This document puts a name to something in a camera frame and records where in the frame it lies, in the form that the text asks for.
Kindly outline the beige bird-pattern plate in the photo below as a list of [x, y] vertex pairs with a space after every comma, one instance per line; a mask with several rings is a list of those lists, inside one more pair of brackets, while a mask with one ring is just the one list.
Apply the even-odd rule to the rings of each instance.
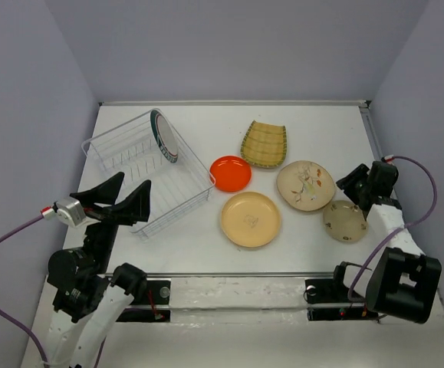
[[287, 204], [302, 212], [322, 209], [336, 192], [329, 172], [306, 160], [295, 161], [282, 168], [276, 179], [276, 187]]

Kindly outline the orange round plate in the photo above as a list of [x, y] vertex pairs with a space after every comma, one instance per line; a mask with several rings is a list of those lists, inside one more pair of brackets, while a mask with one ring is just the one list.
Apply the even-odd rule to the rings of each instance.
[[250, 165], [239, 156], [222, 156], [216, 159], [209, 169], [210, 179], [215, 187], [223, 192], [243, 190], [252, 179]]

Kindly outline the white plate green rim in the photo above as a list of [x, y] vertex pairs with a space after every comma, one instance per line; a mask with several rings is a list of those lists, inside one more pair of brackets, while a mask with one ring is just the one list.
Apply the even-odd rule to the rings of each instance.
[[159, 110], [150, 112], [150, 124], [160, 152], [171, 163], [178, 160], [178, 143], [168, 120]]

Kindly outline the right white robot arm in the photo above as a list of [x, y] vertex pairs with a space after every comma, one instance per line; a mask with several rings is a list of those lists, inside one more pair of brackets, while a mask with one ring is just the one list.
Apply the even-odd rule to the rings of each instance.
[[414, 160], [432, 186], [432, 203], [419, 219], [405, 222], [401, 204], [391, 196], [399, 178], [393, 165], [398, 158], [389, 155], [371, 166], [360, 164], [337, 181], [337, 187], [384, 238], [352, 277], [341, 274], [332, 278], [329, 291], [339, 301], [348, 299], [378, 314], [424, 324], [431, 314], [442, 265], [419, 249], [409, 230], [431, 216], [438, 190], [431, 172]]

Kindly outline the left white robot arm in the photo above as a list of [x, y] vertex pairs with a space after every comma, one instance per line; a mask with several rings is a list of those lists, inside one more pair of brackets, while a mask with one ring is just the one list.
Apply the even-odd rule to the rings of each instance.
[[82, 245], [56, 251], [48, 260], [47, 282], [57, 291], [43, 347], [47, 367], [89, 367], [124, 309], [145, 296], [146, 273], [139, 268], [124, 263], [112, 278], [106, 276], [118, 228], [150, 217], [151, 181], [119, 201], [124, 176], [119, 172], [71, 193], [42, 212], [45, 219], [85, 228]]

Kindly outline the small cream floral plate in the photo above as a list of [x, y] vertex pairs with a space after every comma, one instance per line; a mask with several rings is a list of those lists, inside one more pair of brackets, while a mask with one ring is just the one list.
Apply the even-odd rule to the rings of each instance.
[[362, 210], [345, 200], [331, 201], [323, 211], [326, 233], [339, 242], [358, 242], [368, 231]]

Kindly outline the yellow bamboo-pattern square plate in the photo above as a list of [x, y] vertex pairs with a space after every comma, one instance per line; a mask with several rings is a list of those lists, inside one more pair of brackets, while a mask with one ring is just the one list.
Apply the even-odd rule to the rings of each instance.
[[287, 146], [286, 126], [253, 120], [243, 137], [240, 156], [250, 165], [273, 169], [285, 161]]

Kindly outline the large yellow round plate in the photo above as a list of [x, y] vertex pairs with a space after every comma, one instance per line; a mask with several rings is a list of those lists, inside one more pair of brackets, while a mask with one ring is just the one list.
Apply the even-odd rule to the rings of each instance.
[[243, 248], [260, 248], [278, 236], [281, 213], [266, 195], [244, 191], [226, 201], [219, 223], [225, 236], [234, 244]]

